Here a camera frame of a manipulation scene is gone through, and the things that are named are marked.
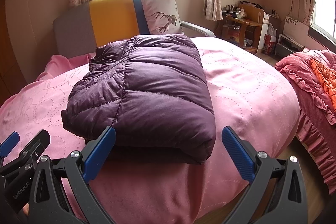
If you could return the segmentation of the purple quilted down jacket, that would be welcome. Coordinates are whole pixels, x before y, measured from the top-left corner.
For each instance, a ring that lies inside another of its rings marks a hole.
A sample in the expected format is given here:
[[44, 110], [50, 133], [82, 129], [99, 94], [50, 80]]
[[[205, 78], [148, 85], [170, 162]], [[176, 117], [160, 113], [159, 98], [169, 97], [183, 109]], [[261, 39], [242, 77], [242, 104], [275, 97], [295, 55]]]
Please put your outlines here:
[[94, 140], [116, 131], [119, 153], [201, 164], [213, 151], [211, 96], [196, 45], [185, 35], [139, 35], [96, 49], [61, 112], [63, 127]]

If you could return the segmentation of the pink bed cover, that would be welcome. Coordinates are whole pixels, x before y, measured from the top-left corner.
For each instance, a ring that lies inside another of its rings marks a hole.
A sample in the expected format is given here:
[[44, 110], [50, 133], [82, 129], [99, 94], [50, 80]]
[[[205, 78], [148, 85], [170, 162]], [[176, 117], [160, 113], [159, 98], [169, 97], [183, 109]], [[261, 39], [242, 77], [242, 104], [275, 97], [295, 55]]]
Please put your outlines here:
[[[214, 107], [217, 135], [230, 126], [256, 150], [278, 156], [297, 131], [299, 104], [284, 76], [260, 58], [216, 38], [193, 38]], [[54, 55], [45, 71], [1, 106], [1, 139], [18, 132], [8, 160], [42, 129], [46, 154], [62, 158], [84, 147], [63, 128], [61, 111], [74, 86], [88, 73], [89, 55]], [[228, 207], [247, 186], [220, 138], [202, 165], [107, 161], [90, 186], [117, 223], [193, 223]]]

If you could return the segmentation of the red ruffled blanket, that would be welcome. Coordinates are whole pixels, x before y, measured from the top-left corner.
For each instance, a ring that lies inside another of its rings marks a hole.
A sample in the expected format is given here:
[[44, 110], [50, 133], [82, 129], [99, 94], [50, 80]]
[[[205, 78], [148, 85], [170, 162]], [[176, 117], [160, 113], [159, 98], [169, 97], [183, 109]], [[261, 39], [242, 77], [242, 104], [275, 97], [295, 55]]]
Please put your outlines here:
[[275, 68], [293, 87], [300, 107], [297, 137], [312, 155], [329, 194], [335, 193], [335, 100], [321, 85], [320, 72], [335, 81], [335, 53], [303, 50], [281, 59]]

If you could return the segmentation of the red gift bag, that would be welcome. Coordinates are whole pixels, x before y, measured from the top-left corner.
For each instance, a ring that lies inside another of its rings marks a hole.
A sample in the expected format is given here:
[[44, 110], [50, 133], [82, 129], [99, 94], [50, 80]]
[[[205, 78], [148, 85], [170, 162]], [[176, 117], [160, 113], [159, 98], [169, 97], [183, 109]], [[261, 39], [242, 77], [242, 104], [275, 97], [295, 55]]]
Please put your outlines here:
[[269, 55], [272, 53], [274, 46], [276, 45], [276, 32], [277, 30], [270, 23], [268, 24], [267, 32], [264, 36], [263, 53]]

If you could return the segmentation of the white low cabinet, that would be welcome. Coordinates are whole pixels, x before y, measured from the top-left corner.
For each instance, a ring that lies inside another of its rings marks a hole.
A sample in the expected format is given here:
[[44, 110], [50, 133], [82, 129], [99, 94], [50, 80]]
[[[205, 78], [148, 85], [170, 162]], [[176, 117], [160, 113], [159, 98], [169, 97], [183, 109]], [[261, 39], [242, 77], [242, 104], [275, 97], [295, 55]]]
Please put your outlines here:
[[300, 52], [304, 49], [304, 46], [297, 43], [294, 39], [279, 34], [278, 41], [276, 43], [274, 54], [278, 57], [284, 58], [293, 53]]

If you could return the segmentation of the grey yellow blue headboard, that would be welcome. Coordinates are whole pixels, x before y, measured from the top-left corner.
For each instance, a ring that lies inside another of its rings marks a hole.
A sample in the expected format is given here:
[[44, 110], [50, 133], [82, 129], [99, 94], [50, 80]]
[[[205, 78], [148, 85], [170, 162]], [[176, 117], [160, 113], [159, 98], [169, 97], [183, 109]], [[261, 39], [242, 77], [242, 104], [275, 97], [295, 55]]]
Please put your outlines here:
[[141, 0], [93, 0], [71, 8], [53, 22], [58, 53], [67, 58], [97, 47], [150, 34]]

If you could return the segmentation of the wooden desk with clutter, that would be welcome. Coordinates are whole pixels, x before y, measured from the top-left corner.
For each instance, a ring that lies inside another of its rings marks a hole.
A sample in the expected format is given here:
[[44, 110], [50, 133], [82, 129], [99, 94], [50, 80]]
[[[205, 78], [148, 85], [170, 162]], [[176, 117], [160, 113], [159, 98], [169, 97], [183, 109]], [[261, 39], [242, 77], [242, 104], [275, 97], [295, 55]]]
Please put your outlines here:
[[222, 11], [225, 23], [238, 25], [238, 46], [252, 54], [258, 52], [265, 11], [252, 3], [242, 2], [233, 10]]

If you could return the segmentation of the white deer print pillow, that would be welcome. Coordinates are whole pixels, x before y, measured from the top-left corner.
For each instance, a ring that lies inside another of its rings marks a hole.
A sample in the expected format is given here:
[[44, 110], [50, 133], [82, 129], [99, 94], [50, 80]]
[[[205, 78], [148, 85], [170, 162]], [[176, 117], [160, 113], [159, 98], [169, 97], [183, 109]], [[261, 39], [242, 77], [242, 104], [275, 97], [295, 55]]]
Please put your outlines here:
[[183, 34], [175, 0], [140, 0], [151, 35]]

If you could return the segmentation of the grey curved bed rail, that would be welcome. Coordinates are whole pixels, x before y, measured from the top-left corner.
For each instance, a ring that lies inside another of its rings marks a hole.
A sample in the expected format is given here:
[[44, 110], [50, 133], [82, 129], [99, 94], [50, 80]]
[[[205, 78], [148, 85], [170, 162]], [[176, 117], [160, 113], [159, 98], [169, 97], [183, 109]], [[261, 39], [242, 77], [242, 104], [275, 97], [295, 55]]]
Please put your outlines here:
[[181, 20], [181, 27], [182, 28], [187, 28], [187, 29], [192, 30], [192, 31], [197, 32], [197, 33], [200, 33], [205, 37], [216, 38], [216, 35], [212, 31], [210, 31], [207, 28], [198, 26], [196, 24], [192, 24], [192, 23], [185, 22], [185, 21]]

